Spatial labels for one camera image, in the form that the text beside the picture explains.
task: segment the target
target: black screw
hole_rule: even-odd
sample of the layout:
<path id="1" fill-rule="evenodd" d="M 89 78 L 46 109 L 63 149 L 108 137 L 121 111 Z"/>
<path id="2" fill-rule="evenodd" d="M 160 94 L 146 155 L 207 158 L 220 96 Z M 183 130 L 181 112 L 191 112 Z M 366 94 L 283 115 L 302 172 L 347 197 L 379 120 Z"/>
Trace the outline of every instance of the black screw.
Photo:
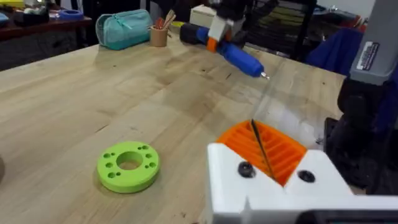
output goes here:
<path id="1" fill-rule="evenodd" d="M 246 161 L 239 164 L 238 172 L 244 178 L 253 178 L 256 174 L 253 166 Z"/>
<path id="2" fill-rule="evenodd" d="M 300 170 L 297 172 L 297 175 L 300 179 L 307 183 L 314 183 L 315 182 L 315 176 L 308 170 Z"/>

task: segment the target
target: sticker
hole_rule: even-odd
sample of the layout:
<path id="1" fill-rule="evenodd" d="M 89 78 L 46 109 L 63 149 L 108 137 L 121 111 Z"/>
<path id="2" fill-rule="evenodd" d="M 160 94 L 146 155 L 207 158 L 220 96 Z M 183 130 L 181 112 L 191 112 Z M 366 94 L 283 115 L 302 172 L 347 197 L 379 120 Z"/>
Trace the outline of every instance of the sticker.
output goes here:
<path id="1" fill-rule="evenodd" d="M 356 69 L 369 71 L 372 67 L 377 50 L 379 50 L 379 43 L 367 41 L 363 47 L 361 58 L 358 61 Z"/>

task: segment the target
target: green ring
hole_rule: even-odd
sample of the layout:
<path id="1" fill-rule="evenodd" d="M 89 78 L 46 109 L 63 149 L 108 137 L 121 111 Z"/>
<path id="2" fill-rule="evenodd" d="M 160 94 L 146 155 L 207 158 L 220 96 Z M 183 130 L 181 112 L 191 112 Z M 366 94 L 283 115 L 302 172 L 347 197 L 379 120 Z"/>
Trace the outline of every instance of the green ring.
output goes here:
<path id="1" fill-rule="evenodd" d="M 140 165 L 125 170 L 119 165 L 126 160 L 135 160 Z M 107 148 L 97 161 L 101 183 L 117 193 L 133 193 L 149 187 L 160 169 L 160 159 L 150 145 L 143 142 L 121 142 Z"/>

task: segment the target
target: blue tape roll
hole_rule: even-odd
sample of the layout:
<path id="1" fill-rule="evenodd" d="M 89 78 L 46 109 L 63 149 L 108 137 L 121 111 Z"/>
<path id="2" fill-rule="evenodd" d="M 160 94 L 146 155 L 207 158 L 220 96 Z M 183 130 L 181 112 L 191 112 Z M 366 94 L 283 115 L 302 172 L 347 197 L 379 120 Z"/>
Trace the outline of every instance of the blue tape roll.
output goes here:
<path id="1" fill-rule="evenodd" d="M 81 20 L 84 18 L 84 15 L 79 10 L 59 10 L 58 12 L 59 19 L 61 20 Z"/>

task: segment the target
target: pencil cup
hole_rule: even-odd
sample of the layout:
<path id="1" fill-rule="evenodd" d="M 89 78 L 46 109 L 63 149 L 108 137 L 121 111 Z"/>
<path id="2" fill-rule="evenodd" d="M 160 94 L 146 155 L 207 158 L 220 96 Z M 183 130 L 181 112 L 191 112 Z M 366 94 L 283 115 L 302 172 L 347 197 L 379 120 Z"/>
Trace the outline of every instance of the pencil cup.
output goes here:
<path id="1" fill-rule="evenodd" d="M 165 47 L 167 45 L 167 29 L 155 29 L 154 26 L 150 27 L 150 44 L 154 47 Z"/>

